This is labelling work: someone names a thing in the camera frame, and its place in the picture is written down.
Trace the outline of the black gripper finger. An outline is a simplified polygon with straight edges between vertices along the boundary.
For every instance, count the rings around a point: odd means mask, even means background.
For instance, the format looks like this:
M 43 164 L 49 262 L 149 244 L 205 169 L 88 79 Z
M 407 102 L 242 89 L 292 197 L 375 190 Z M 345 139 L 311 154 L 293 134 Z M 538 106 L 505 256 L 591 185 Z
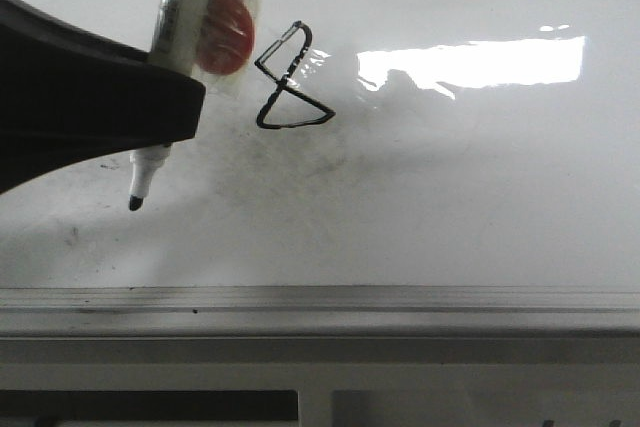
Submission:
M 193 138 L 204 86 L 147 57 L 21 0 L 1 0 L 1 190 Z

